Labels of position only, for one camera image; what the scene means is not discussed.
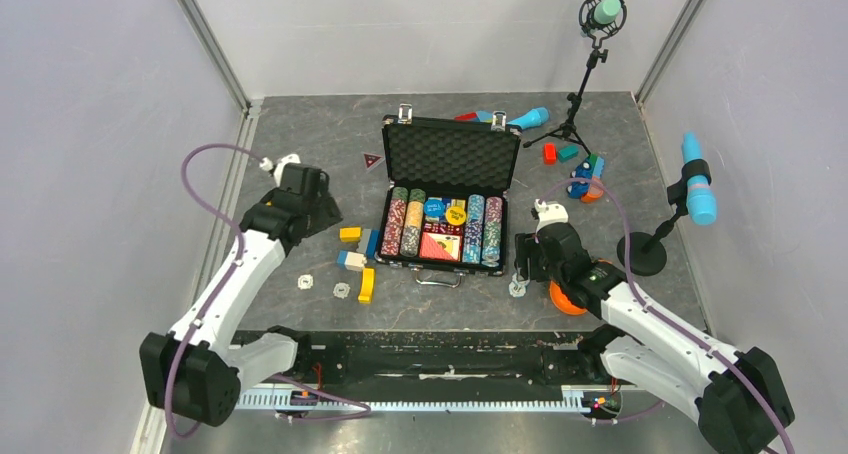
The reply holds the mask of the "blue round button chip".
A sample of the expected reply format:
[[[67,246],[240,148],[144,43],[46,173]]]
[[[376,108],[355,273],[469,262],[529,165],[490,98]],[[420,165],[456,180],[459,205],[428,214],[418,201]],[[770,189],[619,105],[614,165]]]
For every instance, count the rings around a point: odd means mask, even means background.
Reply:
[[[440,197],[430,197],[424,203],[425,219],[428,222],[438,223],[444,216],[445,203]]]

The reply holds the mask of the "yellow round button chip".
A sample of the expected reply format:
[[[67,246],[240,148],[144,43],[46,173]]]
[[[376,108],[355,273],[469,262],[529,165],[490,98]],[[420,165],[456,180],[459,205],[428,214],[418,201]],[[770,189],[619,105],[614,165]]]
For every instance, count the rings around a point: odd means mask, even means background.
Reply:
[[[445,220],[452,226],[462,226],[466,223],[467,213],[462,206],[452,205],[445,210]]]

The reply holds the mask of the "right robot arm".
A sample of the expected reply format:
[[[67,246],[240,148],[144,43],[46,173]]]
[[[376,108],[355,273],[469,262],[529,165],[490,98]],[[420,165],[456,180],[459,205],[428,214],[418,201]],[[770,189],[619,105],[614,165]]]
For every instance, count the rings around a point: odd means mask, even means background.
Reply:
[[[559,203],[537,200],[537,226],[516,237],[521,280],[551,284],[567,303],[602,321],[580,344],[577,366],[591,382],[629,382],[691,419],[718,453],[761,453],[774,440],[794,447],[796,415],[775,360],[743,352],[695,328],[592,257]]]

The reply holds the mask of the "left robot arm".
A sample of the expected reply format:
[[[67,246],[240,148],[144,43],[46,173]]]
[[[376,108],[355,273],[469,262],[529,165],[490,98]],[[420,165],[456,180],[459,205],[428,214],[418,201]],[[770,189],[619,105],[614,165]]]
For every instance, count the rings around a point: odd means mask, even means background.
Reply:
[[[277,374],[297,382],[313,371],[303,335],[288,328],[231,346],[259,290],[293,248],[342,219],[324,170],[296,154],[263,159],[261,167],[274,186],[235,223],[234,243],[217,273],[167,333],[149,333],[140,345],[147,401],[167,421],[182,416],[219,426],[244,391]]]

